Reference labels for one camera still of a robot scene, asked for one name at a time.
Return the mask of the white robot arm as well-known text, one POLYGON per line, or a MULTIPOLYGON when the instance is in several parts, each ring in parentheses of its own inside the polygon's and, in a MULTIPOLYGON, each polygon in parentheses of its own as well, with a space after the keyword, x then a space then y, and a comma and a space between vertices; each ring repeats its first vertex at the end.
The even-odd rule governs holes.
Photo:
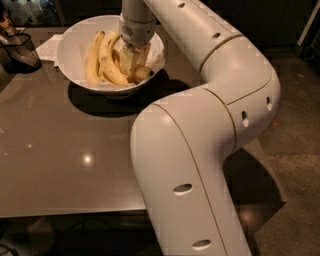
POLYGON ((200 0, 122 0, 126 42, 148 42, 154 20, 203 81, 150 104, 131 131, 133 169, 162 253, 251 256, 223 163, 271 122, 278 76, 240 31, 200 0))

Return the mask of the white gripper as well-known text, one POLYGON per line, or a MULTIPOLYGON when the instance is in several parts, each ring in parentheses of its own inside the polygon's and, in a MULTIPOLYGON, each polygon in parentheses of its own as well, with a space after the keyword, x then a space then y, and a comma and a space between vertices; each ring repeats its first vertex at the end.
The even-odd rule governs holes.
POLYGON ((123 15, 119 18, 119 33, 126 43, 120 49, 120 69, 123 74, 133 75, 136 65, 145 66, 151 48, 151 39, 154 36, 156 20, 140 23, 130 21, 123 15))

